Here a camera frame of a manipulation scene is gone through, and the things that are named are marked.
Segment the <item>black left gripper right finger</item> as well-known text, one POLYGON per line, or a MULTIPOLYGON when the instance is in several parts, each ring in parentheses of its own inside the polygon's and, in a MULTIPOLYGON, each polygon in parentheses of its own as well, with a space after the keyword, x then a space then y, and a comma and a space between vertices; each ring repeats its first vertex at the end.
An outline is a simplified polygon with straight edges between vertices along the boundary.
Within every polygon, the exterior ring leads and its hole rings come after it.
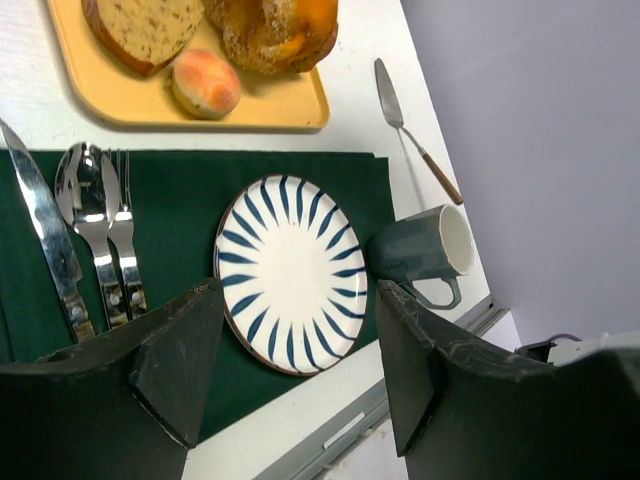
POLYGON ((635 479, 639 352, 555 366, 497 347, 391 281, 376 321, 397 454, 413 479, 635 479))

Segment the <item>wooden handled cake server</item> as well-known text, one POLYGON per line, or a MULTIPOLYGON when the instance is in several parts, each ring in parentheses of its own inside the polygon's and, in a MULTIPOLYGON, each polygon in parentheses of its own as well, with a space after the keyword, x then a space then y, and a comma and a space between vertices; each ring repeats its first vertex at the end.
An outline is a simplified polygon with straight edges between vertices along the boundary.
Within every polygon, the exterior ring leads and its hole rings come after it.
POLYGON ((398 132, 402 132, 407 136, 443 190, 449 196, 450 200, 455 205, 462 205, 464 199, 458 188, 437 165, 427 150, 417 141, 415 136, 405 127, 404 116, 402 114, 395 88, 386 65, 381 58, 377 58, 374 61, 374 73, 378 98, 385 121, 398 132))

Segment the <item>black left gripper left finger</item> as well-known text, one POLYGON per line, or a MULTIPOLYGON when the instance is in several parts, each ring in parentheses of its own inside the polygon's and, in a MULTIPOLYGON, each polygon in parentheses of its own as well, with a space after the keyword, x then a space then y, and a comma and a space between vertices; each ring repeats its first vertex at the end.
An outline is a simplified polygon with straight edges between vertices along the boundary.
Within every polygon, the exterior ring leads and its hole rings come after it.
POLYGON ((180 478, 223 323, 211 278, 91 340, 3 366, 2 477, 180 478))

